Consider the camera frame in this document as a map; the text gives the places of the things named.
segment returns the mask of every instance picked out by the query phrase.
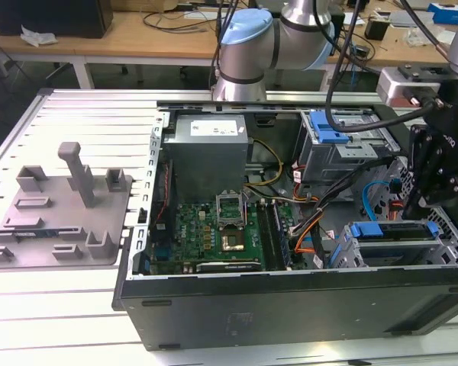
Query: white label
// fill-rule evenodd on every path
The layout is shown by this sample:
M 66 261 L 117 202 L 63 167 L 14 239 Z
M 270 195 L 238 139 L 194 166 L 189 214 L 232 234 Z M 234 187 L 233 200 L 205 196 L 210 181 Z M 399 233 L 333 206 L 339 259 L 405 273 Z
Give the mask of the white label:
M 190 123 L 191 136 L 237 136 L 235 120 L 194 120 Z
M 15 236 L 36 236 L 35 233 L 14 233 Z
M 314 255 L 314 260 L 313 260 L 314 264 L 319 268 L 319 269 L 322 269 L 322 260 L 317 257 L 316 255 Z
M 293 181 L 295 183 L 302 183 L 302 174 L 298 170 L 294 170 L 293 172 Z

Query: wire bundle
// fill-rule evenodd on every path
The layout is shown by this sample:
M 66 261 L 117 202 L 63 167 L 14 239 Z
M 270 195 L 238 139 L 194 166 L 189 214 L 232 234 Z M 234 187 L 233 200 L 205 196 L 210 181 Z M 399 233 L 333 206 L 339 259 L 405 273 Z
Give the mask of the wire bundle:
M 367 184 L 363 188 L 363 193 L 361 194 L 361 199 L 363 201 L 363 208 L 365 209 L 366 214 L 368 215 L 368 217 L 369 217 L 369 219 L 371 221 L 376 221 L 376 216 L 375 216 L 375 213 L 373 212 L 371 206 L 369 205 L 368 190 L 373 185 L 387 185 L 388 186 L 389 184 L 390 184 L 390 182 L 388 182 L 388 181 L 371 181 L 369 184 Z
M 361 67 L 362 69 L 366 71 L 377 73 L 375 71 L 371 71 L 370 68 L 364 66 L 363 63 L 359 62 L 356 59 L 356 57 L 352 55 L 347 55 L 346 53 L 346 50 L 350 47 L 350 44 L 351 44 L 351 38 L 353 36 L 354 28 L 356 26 L 356 20 L 358 19 L 358 14 L 360 12 L 361 1 L 362 0 L 356 0 L 355 8 L 353 11 L 353 16 L 350 22 L 350 28 L 348 29 L 347 34 L 344 38 L 342 48 L 339 48 L 339 46 L 329 37 L 329 34 L 327 34 L 327 31 L 322 26 L 322 23 L 318 17 L 318 10 L 317 10 L 316 2 L 313 2 L 312 4 L 312 11 L 314 13 L 314 19 L 315 19 L 315 22 L 319 30 L 324 35 L 326 40 L 330 42 L 334 46 L 334 48 L 336 48 L 336 50 L 340 52 L 339 57 L 336 62 L 336 67 L 334 68 L 333 76 L 331 79 L 331 85 L 329 87 L 329 90 L 327 91 L 326 102 L 325 102 L 325 113 L 326 113 L 327 122 L 333 128 L 333 130 L 336 130 L 338 132 L 343 132 L 343 133 L 363 132 L 363 131 L 375 130 L 377 128 L 394 126 L 396 124 L 401 124 L 409 120 L 414 120 L 415 118 L 423 117 L 424 115 L 429 114 L 430 112 L 432 112 L 434 109 L 437 108 L 436 101 L 433 98 L 430 98 L 429 100 L 426 100 L 424 102 L 422 108 L 419 108 L 407 114 L 403 114 L 402 116 L 392 118 L 391 120 L 380 120 L 380 121 L 372 122 L 369 124 L 357 124 L 353 126 L 343 126 L 341 124 L 337 124 L 334 121 L 333 114 L 331 111 L 331 104 L 332 104 L 334 89 L 336 88 L 336 85 L 340 78 L 340 70 L 341 70 L 341 66 L 343 65 L 344 58 L 345 57 L 348 58 L 352 63 L 354 63 L 355 65 Z M 409 13 L 409 15 L 411 15 L 411 17 L 414 19 L 414 21 L 419 26 L 419 28 L 423 30 L 423 28 L 425 28 L 424 24 L 421 23 L 421 21 L 418 19 L 415 13 L 410 9 L 410 6 L 408 5 L 407 1 L 401 0 L 401 3 L 402 5 L 404 5 L 405 10 Z
M 318 210 L 318 213 L 313 215 L 310 219 L 310 223 L 308 226 L 305 228 L 303 233 L 300 235 L 300 237 L 297 240 L 297 245 L 295 246 L 295 253 L 315 253 L 315 249 L 313 248 L 301 248 L 302 242 L 304 241 L 305 236 L 308 234 L 309 231 L 311 231 L 312 228 L 315 227 L 315 225 L 319 222 L 319 220 L 324 216 L 322 213 L 322 210 Z
M 217 67 L 220 67 L 219 64 L 219 56 L 221 52 L 221 44 L 222 44 L 222 39 L 224 38 L 224 35 L 226 34 L 227 29 L 229 28 L 229 24 L 232 21 L 232 17 L 234 16 L 234 12 L 237 9 L 237 6 L 239 4 L 240 0 L 230 0 L 229 2 L 229 7 L 227 8 L 227 13 L 224 18 L 224 23 L 221 23 L 222 19 L 222 4 L 224 3 L 224 0 L 221 0 L 219 3 L 219 9 L 218 9 L 218 17 L 217 17 L 217 24 L 220 25 L 218 27 L 219 32 L 215 32 L 217 36 L 217 46 L 215 47 L 214 55 L 212 57 L 211 61 L 211 69 L 208 74 L 208 90 L 211 90 L 212 87 L 212 73 L 214 71 L 214 65 L 216 64 L 217 61 Z
M 353 34 L 353 36 L 354 36 L 354 37 L 358 37 L 358 38 L 360 38 L 361 40 L 365 41 L 365 42 L 369 45 L 370 50 L 372 51 L 371 56 L 367 56 L 366 58 L 361 58 L 361 57 L 358 57 L 358 55 L 356 55 L 355 47 L 351 47 L 351 48 L 350 48 L 350 51 L 351 51 L 351 50 L 353 51 L 353 55 L 354 55 L 359 61 L 361 61 L 361 62 L 363 63 L 364 66 L 366 66 L 366 64 L 367 64 L 369 61 L 371 61 L 371 60 L 375 57 L 375 55 L 376 55 L 376 48 L 375 48 L 375 46 L 373 46 L 373 44 L 372 44 L 369 40 L 367 40 L 365 37 L 362 37 L 362 36 L 360 36 L 359 34 Z M 350 85 L 351 85 L 351 88 L 353 88 L 354 86 L 356 86 L 356 85 L 358 84 L 358 82 L 359 82 L 359 80 L 360 80 L 360 75 L 358 75 L 358 76 L 356 77 L 356 79 L 354 79 L 354 77 L 355 77 L 355 74 L 356 74 L 356 69 L 360 69 L 360 67 L 357 66 L 357 67 L 355 68 L 355 66 L 356 66 L 355 64 L 353 64 L 353 65 L 351 66 L 351 71 L 353 71 L 353 78 L 352 78 L 351 82 L 343 82 L 343 77 L 344 77 L 344 75 L 346 74 L 346 72 L 347 72 L 348 67 L 350 66 L 350 64 L 351 64 L 351 61 L 348 59 L 348 62 L 347 62 L 347 64 L 346 64 L 346 66 L 344 67 L 344 69 L 343 69 L 342 71 L 340 71 L 340 76 L 339 76 L 339 79 L 336 81 L 336 85 L 339 84 L 340 82 L 342 82 L 343 84 L 350 84 Z
M 173 12 L 175 12 L 175 10 L 166 11 L 166 13 L 173 13 Z M 194 14 L 194 13 L 199 13 L 202 17 L 205 18 L 205 20 L 204 21 L 199 21 L 199 22 L 194 23 L 194 24 L 182 25 L 182 26 L 179 26 L 179 27 L 161 27 L 159 24 L 163 19 L 166 19 L 168 21 L 175 21 L 177 19 L 185 17 L 186 13 L 183 13 L 183 14 L 177 16 L 177 17 L 174 17 L 174 18 L 168 18 L 161 11 L 159 11 L 159 12 L 158 11 L 152 11 L 152 12 L 146 14 L 143 17 L 143 22 L 148 27 L 157 29 L 159 31 L 168 32 L 168 33 L 177 33 L 177 34 L 189 34 L 189 33 L 205 32 L 205 29 L 198 27 L 199 25 L 203 25 L 203 24 L 209 24 L 209 26 L 212 28 L 210 23 L 212 21 L 215 21 L 215 19 L 207 19 L 207 17 L 201 11 L 190 11 L 188 14 Z M 156 14 L 158 14 L 160 16 L 160 18 L 158 19 L 158 21 L 155 24 L 150 23 L 148 21 L 148 19 L 151 18 L 153 15 L 156 15 Z
M 279 156 L 276 155 L 275 150 L 273 150 L 271 147 L 269 147 L 262 140 L 253 139 L 253 141 L 255 143 L 259 143 L 261 146 L 263 146 L 265 149 L 267 149 L 273 156 L 275 156 L 275 159 L 278 162 L 278 172 L 276 173 L 276 176 L 274 178 L 271 178 L 271 179 L 269 179 L 267 181 L 259 181 L 257 183 L 246 183 L 246 186 L 247 187 L 255 187 L 255 186 L 259 187 L 259 186 L 262 186 L 262 185 L 271 185 L 271 184 L 275 183 L 276 181 L 278 181 L 280 179 L 280 177 L 282 176 L 282 173 L 283 173 L 283 162 L 279 158 Z
M 314 247 L 319 242 L 319 220 L 324 216 L 324 208 L 329 205 L 329 203 L 335 199 L 340 192 L 348 189 L 356 183 L 358 178 L 361 174 L 369 169 L 376 168 L 381 165 L 390 165 L 398 156 L 401 154 L 393 154 L 391 156 L 386 156 L 380 159 L 371 160 L 369 162 L 365 162 L 362 165 L 358 166 L 352 172 L 348 172 L 343 177 L 335 181 L 322 195 L 319 201 L 314 205 L 314 208 L 311 212 L 311 216 L 306 219 L 305 221 L 296 225 L 292 230 L 292 236 L 298 236 L 297 246 L 295 247 L 295 251 L 301 250 L 300 245 L 304 240 L 305 236 L 311 232 L 312 241 L 314 243 Z
M 298 170 L 302 170 L 302 169 L 305 169 L 305 165 L 300 165 L 298 166 L 297 168 L 295 168 L 293 171 L 296 172 Z M 300 187 L 300 183 L 297 183 L 295 185 L 295 187 L 293 188 L 293 199 L 296 200 L 296 201 L 302 201 L 302 202 L 306 202 L 307 201 L 307 198 L 306 197 L 300 197 L 298 195 L 298 188 Z M 319 197 L 316 197 L 316 196 L 311 196 L 311 201 L 318 201 L 319 200 Z

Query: yellow wire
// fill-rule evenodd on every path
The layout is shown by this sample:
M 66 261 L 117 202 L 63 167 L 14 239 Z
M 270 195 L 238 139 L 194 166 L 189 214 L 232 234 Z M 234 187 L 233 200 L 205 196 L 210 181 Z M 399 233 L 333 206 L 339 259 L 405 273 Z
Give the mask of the yellow wire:
M 307 198 L 300 198 L 300 197 L 296 197 L 296 196 L 293 196 L 293 199 L 296 200 L 296 201 L 306 201 L 307 200 Z M 312 202 L 317 202 L 317 201 L 319 201 L 319 198 L 315 197 L 315 196 L 312 196 L 311 197 L 311 201 Z
M 276 157 L 276 159 L 278 160 L 278 172 L 276 173 L 275 178 L 271 178 L 268 181 L 259 181 L 257 183 L 246 183 L 245 185 L 248 186 L 248 187 L 254 187 L 254 186 L 258 187 L 260 185 L 271 185 L 274 181 L 277 181 L 280 178 L 280 175 L 282 175 L 282 173 L 283 173 L 283 162 L 282 162 L 282 160 L 280 160 L 278 155 L 276 155 L 275 150 L 273 150 L 271 147 L 266 145 L 266 143 L 264 143 L 262 140 L 258 140 L 258 139 L 253 139 L 253 140 L 258 142 L 258 143 L 260 143 L 261 145 L 265 146 L 273 154 L 273 156 Z

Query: cpu socket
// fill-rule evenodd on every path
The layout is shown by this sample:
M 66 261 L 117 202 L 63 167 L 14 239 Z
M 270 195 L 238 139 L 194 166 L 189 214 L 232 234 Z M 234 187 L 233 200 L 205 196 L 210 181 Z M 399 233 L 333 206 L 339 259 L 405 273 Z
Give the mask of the cpu socket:
M 244 252 L 244 231 L 222 230 L 221 250 L 222 252 Z
M 223 191 L 215 196 L 217 206 L 217 222 L 219 228 L 234 225 L 244 227 L 243 197 L 241 193 Z

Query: floor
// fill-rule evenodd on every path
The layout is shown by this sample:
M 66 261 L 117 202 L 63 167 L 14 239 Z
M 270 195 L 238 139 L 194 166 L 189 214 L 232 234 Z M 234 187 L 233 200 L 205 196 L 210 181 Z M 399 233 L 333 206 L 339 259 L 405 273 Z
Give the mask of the floor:
M 8 77 L 0 78 L 0 145 L 15 123 L 34 99 L 37 90 L 46 86 L 45 78 L 54 70 L 52 63 L 19 63 L 31 77 L 34 84 L 24 77 L 16 65 L 9 63 Z M 127 66 L 129 73 L 123 75 L 117 65 L 94 64 L 90 66 L 96 88 L 102 89 L 206 89 L 208 68 L 190 66 L 185 69 L 186 78 L 180 78 L 178 66 L 143 66 L 144 83 L 137 84 L 134 66 Z M 285 71 L 279 90 L 317 91 L 321 85 L 322 72 Z M 275 73 L 266 75 L 266 89 L 273 90 Z M 354 87 L 350 81 L 352 73 L 348 72 L 338 85 L 338 91 L 373 92 L 376 77 L 361 74 L 356 77 Z M 73 69 L 66 70 L 53 81 L 54 88 L 78 88 Z

